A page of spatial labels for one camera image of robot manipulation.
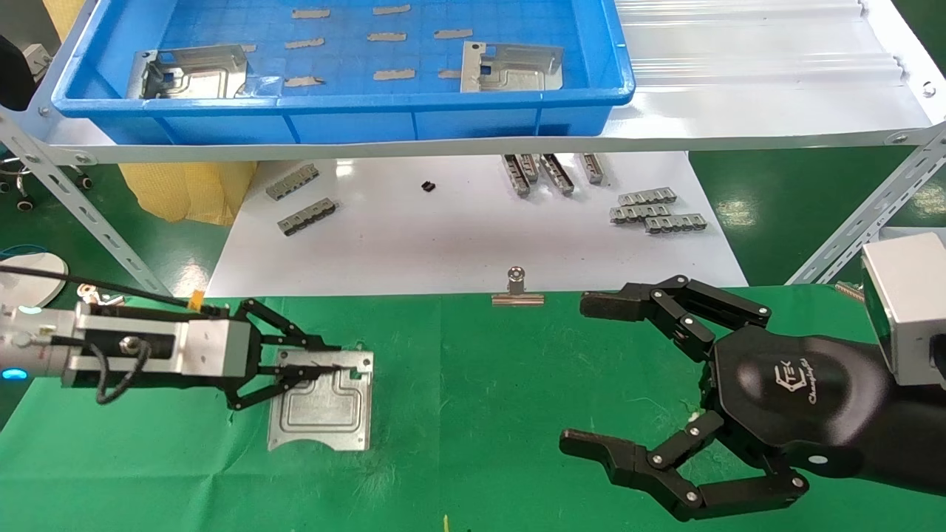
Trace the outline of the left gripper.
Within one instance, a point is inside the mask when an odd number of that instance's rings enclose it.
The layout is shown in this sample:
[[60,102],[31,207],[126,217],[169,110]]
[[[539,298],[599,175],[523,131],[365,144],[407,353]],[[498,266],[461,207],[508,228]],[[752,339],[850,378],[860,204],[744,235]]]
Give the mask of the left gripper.
[[[256,366],[258,333],[249,322],[256,317],[278,331],[261,335],[267,346],[298,347],[307,352],[340,352],[341,346],[326,344],[320,335],[305,333],[257,299],[242,300],[226,316],[208,317],[146,307],[104,307],[78,304],[62,313],[62,386],[94,388],[101,376],[98,348],[107,360],[105,383],[116,387],[142,356],[144,366],[131,379],[136,388],[187,389],[224,384],[230,410],[243,411],[273,400],[301,383],[314,383],[321,376],[358,366],[337,363],[303,363],[287,366]],[[273,383],[243,395],[240,389],[257,376],[271,376]]]

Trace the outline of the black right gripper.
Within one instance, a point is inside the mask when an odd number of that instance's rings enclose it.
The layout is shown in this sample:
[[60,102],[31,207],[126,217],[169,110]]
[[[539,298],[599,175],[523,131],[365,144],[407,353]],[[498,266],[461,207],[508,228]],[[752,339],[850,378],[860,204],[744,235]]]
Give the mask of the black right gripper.
[[[579,310],[588,318],[648,321],[690,360],[709,361],[706,407],[715,412],[655,450],[597,432],[568,429],[559,437],[561,452],[598,462],[612,485],[649,494],[677,521],[788,508],[809,489],[789,466],[832,478],[893,477],[884,414],[895,381],[874,344],[778,335],[763,329],[768,307],[682,275],[585,292]],[[700,318],[733,333],[716,341]],[[705,485],[683,478],[680,467],[716,435],[764,475]]]

